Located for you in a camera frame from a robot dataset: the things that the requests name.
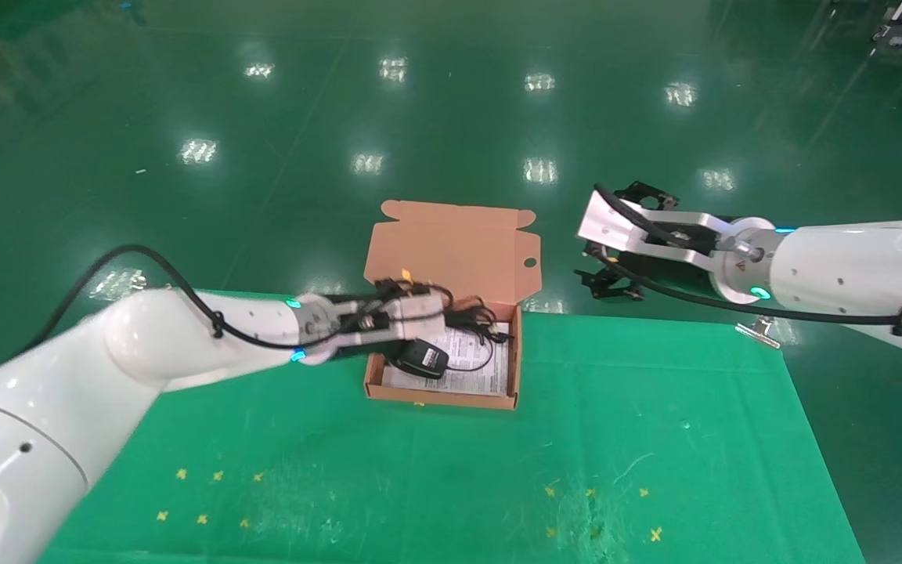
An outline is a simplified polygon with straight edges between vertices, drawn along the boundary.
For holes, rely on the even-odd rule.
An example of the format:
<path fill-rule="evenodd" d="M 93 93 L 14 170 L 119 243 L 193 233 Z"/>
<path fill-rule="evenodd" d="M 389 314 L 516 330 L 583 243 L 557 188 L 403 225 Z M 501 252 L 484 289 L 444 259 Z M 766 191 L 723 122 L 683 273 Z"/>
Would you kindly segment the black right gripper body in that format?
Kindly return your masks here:
<path fill-rule="evenodd" d="M 586 253 L 594 258 L 605 255 L 625 271 L 670 288 L 713 288 L 708 271 L 684 262 L 617 252 L 599 243 L 587 243 Z"/>

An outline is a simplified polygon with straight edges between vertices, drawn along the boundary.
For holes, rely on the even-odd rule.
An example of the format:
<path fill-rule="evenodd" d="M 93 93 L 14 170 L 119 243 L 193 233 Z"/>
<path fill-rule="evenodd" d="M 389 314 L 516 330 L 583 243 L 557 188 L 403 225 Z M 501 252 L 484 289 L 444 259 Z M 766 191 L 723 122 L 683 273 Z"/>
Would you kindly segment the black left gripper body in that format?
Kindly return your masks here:
<path fill-rule="evenodd" d="M 409 344 L 409 342 L 404 339 L 394 340 L 393 342 L 354 343 L 347 337 L 336 337 L 332 343 L 337 346 L 335 353 L 332 356 L 332 360 L 367 357 L 372 356 L 372 354 L 394 356 L 404 350 Z"/>

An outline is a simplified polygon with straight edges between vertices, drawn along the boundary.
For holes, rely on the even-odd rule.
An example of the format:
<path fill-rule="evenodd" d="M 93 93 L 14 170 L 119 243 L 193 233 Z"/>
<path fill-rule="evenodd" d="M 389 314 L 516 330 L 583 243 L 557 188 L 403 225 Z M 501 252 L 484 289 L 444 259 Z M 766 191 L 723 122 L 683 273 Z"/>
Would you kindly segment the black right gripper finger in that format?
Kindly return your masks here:
<path fill-rule="evenodd" d="M 584 270 L 573 270 L 579 277 L 580 285 L 590 292 L 593 299 L 605 303 L 640 302 L 644 300 L 644 290 L 640 284 L 626 276 L 602 268 L 591 273 Z"/>
<path fill-rule="evenodd" d="M 680 203 L 679 197 L 674 197 L 664 190 L 641 181 L 634 181 L 624 189 L 615 190 L 613 195 L 619 197 L 619 199 L 626 200 L 626 202 L 655 211 L 673 210 L 673 208 L 679 207 Z"/>

